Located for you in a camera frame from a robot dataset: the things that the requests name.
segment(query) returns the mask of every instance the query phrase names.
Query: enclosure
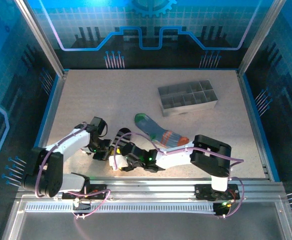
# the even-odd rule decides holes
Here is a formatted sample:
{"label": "enclosure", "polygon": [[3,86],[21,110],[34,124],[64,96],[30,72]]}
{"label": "enclosure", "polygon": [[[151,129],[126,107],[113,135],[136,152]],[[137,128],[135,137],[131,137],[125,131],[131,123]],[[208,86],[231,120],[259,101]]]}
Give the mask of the enclosure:
{"label": "enclosure", "polygon": [[[107,123],[104,139],[122,128],[145,133],[137,114],[163,128],[148,132],[161,148],[168,134],[230,145],[244,159],[231,176],[245,188],[229,181],[243,200],[238,212],[192,212],[212,206],[197,201],[195,186],[211,174],[194,164],[114,170],[80,149],[63,173],[111,189],[99,213],[76,220],[60,194],[39,199],[20,186],[14,161],[34,162],[33,147],[94,117]],[[0,239],[228,235],[292,239],[292,0],[0,1]]]}

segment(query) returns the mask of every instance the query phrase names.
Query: work surface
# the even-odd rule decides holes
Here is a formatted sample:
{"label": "work surface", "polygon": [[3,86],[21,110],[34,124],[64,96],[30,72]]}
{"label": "work surface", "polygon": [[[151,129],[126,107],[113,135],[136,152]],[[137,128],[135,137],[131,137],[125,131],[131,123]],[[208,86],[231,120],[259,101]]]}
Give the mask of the work surface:
{"label": "work surface", "polygon": [[195,213],[27,213],[18,240],[283,240],[274,204],[248,203],[229,219]]}
{"label": "work surface", "polygon": [[[205,79],[210,80],[218,97],[214,109],[162,116],[158,87]],[[48,144],[69,134],[79,123],[89,123],[93,117],[108,123],[106,139],[114,139],[120,128],[141,133],[134,124],[137,113],[146,113],[161,127],[190,141],[201,134],[229,144],[231,156],[245,160],[234,167],[232,176],[265,177],[234,70],[70,70]],[[140,148],[151,149],[152,145],[142,137],[133,136],[132,141]],[[80,150],[64,164],[64,173],[70,172],[89,177],[209,177],[192,164],[158,173],[142,168],[113,171],[108,162],[93,160]]]}

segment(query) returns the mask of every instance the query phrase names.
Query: beige floor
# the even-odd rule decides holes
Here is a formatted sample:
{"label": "beige floor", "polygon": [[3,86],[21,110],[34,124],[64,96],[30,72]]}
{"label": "beige floor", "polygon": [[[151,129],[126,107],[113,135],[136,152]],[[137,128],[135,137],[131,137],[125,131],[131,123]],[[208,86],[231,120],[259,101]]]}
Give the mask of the beige floor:
{"label": "beige floor", "polygon": [[[219,99],[214,109],[162,117],[157,87],[209,79]],[[113,139],[120,128],[140,132],[134,124],[137,113],[146,113],[160,126],[190,140],[202,134],[232,147],[232,157],[244,163],[233,176],[264,178],[241,90],[234,70],[70,70],[60,99],[48,144],[72,131],[82,121],[103,118],[109,126],[105,138]],[[132,139],[139,147],[151,145],[143,138]],[[141,168],[130,172],[112,171],[108,162],[93,160],[78,151],[64,164],[64,172],[90,177],[191,177],[209,175],[193,165],[176,166],[158,173]]]}

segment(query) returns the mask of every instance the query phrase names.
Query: aluminum frame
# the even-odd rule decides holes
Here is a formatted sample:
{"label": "aluminum frame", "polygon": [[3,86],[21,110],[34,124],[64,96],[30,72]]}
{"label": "aluminum frame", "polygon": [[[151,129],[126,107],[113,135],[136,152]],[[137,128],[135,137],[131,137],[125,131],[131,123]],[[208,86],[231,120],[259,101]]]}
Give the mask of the aluminum frame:
{"label": "aluminum frame", "polygon": [[[204,178],[152,178],[145,180],[140,177],[97,177],[91,179],[91,183],[107,184],[107,187],[112,190],[109,197],[109,202],[112,204],[158,203],[168,206],[171,203],[190,205],[207,203],[206,201],[196,200],[194,185],[211,184],[211,181]],[[231,181],[231,183],[238,184],[239,192],[242,194],[240,183],[238,181]],[[243,183],[245,186],[243,204],[275,203],[285,238],[292,240],[292,211],[283,184],[281,182],[270,182],[266,179],[243,179]],[[2,239],[12,240],[18,237],[19,230],[23,227],[25,213],[27,213],[27,203],[56,204],[61,202],[60,197],[61,195],[59,194],[54,199],[47,197],[38,199],[31,192],[19,191]]]}
{"label": "aluminum frame", "polygon": [[253,107],[252,107],[253,99],[249,98],[247,86],[243,80],[243,77],[240,75],[238,75],[238,82],[239,82],[239,85],[241,88],[242,97],[243,97],[245,105],[246,105],[246,109],[247,109],[248,117],[250,120],[252,132],[255,136],[257,149],[259,152],[261,163],[267,169],[267,175],[268,175],[269,180],[275,181],[273,170],[271,168],[271,165],[270,165],[270,162],[268,159],[268,155],[267,155],[267,151],[265,149],[265,143],[261,137],[261,132],[260,132],[260,129],[259,129],[258,124],[257,124],[257,118],[256,118],[255,112],[254,112]]}
{"label": "aluminum frame", "polygon": [[286,3],[286,0],[274,0],[271,7],[269,8],[267,15],[263,19],[254,39],[252,40],[242,62],[239,66],[239,75],[243,76],[246,70],[248,69],[253,58],[257,54],[261,44],[268,35],[272,25],[277,19],[279,13],[281,12],[282,7]]}
{"label": "aluminum frame", "polygon": [[37,147],[43,148],[45,146],[47,146],[47,142],[48,142],[48,138],[50,135],[50,131],[54,122],[54,118],[56,116],[56,112],[58,109],[58,104],[59,104],[59,100],[61,98],[61,94],[62,94],[62,90],[64,88],[66,79],[67,79],[67,75],[68,75],[68,71],[66,70],[64,72],[64,75],[62,77],[59,77],[58,79],[56,79],[57,83],[56,83],[56,88],[54,90],[54,92],[52,92],[52,98],[51,98],[51,102],[48,103],[47,105],[49,105],[49,109],[47,111],[47,116],[46,118],[43,117],[41,125],[42,125],[42,130],[38,133],[38,143],[37,143]]}
{"label": "aluminum frame", "polygon": [[35,38],[37,39],[39,45],[41,46],[42,50],[44,51],[46,57],[48,58],[50,64],[52,65],[53,69],[55,70],[56,74],[59,77],[62,77],[64,74],[63,67],[53,50],[48,38],[46,37],[44,31],[41,29],[37,19],[34,17],[34,14],[25,0],[14,0],[16,5],[18,6],[21,14],[23,15],[24,19],[26,20],[28,26],[30,27],[32,33],[34,34]]}

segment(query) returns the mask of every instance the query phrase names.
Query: wire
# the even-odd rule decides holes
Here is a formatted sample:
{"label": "wire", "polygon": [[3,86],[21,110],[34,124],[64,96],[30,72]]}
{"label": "wire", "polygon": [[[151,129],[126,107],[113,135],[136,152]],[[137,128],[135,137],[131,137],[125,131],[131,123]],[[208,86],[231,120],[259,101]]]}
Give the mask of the wire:
{"label": "wire", "polygon": [[234,193],[231,189],[228,190],[228,192],[231,193],[231,195],[234,197],[234,204],[236,203],[236,193]]}
{"label": "wire", "polygon": [[231,164],[229,168],[231,169],[231,168],[233,168],[235,165],[238,165],[238,164],[240,164],[240,163],[241,163],[241,162],[239,162],[239,161],[238,161],[238,162],[235,162],[235,163]]}
{"label": "wire", "polygon": [[106,136],[107,133],[108,133],[108,124],[106,123],[106,133],[103,136],[99,136],[99,137],[102,138],[102,137]]}
{"label": "wire", "polygon": [[242,187],[242,195],[241,195],[241,198],[240,198],[240,201],[237,205],[237,207],[229,214],[225,215],[224,218],[228,218],[230,217],[231,215],[235,214],[236,211],[238,211],[238,209],[241,207],[241,204],[244,200],[244,197],[245,197],[245,187],[244,187],[244,183],[241,181],[240,178],[236,177],[236,176],[233,176],[231,177],[232,180],[238,180],[240,183],[241,183],[241,187]]}
{"label": "wire", "polygon": [[200,147],[194,147],[194,146],[191,146],[191,147],[184,147],[184,148],[181,148],[181,149],[176,149],[176,150],[172,150],[172,151],[162,151],[160,150],[152,141],[151,139],[145,135],[145,134],[141,134],[141,133],[138,133],[138,132],[128,132],[128,133],[125,133],[124,135],[122,135],[118,141],[116,142],[116,145],[115,145],[115,148],[114,148],[114,163],[115,163],[115,169],[117,170],[118,167],[117,167],[117,161],[116,161],[116,152],[117,152],[117,148],[118,148],[118,144],[119,142],[127,135],[138,135],[138,136],[142,136],[144,137],[145,139],[147,139],[154,147],[155,149],[158,151],[158,152],[161,152],[162,154],[165,154],[165,155],[170,155],[170,154],[177,154],[177,153],[183,153],[184,151],[188,151],[188,150],[196,150],[196,151],[201,151],[203,153],[208,153],[210,155],[213,155],[213,156],[216,156],[218,158],[222,158],[222,159],[225,159],[225,160],[228,160],[228,161],[236,161],[238,163],[243,163],[244,160],[243,159],[238,159],[238,158],[233,158],[233,157],[229,157],[229,156],[225,156],[225,155],[221,155],[219,153],[216,153],[216,152],[213,152],[213,151],[209,151],[209,150],[206,150],[206,149],[203,149],[203,148],[200,148]]}
{"label": "wire", "polygon": [[107,199],[109,198],[109,195],[111,193],[111,190],[110,189],[105,189],[105,190],[102,190],[102,191],[92,192],[92,193],[88,193],[88,194],[81,194],[81,193],[69,191],[68,192],[69,194],[73,194],[73,195],[78,196],[78,197],[95,196],[95,195],[98,195],[98,194],[104,194],[105,192],[108,192],[108,194],[106,195],[105,199],[93,211],[91,211],[90,213],[87,213],[87,214],[83,214],[83,215],[76,215],[74,212],[72,214],[76,218],[81,218],[81,219],[84,219],[85,217],[88,217],[88,216],[92,215],[107,201]]}
{"label": "wire", "polygon": [[41,175],[42,175],[42,171],[44,169],[44,166],[49,158],[49,156],[51,155],[51,153],[56,150],[59,145],[61,145],[63,142],[65,142],[66,140],[76,136],[77,134],[81,133],[82,131],[84,131],[87,127],[87,123],[86,122],[83,122],[84,124],[84,127],[81,128],[80,130],[78,130],[77,132],[73,133],[73,134],[69,134],[68,136],[64,137],[62,140],[60,140],[58,143],[55,144],[55,146],[53,146],[51,148],[51,150],[49,150],[49,152],[46,154],[46,156],[44,157],[44,160],[42,161],[41,165],[40,165],[40,168],[39,168],[39,171],[38,171],[38,175],[37,175],[37,178],[36,178],[36,183],[35,183],[35,196],[36,198],[42,198],[44,195],[40,194],[39,193],[39,182],[40,182],[40,178],[41,178]]}

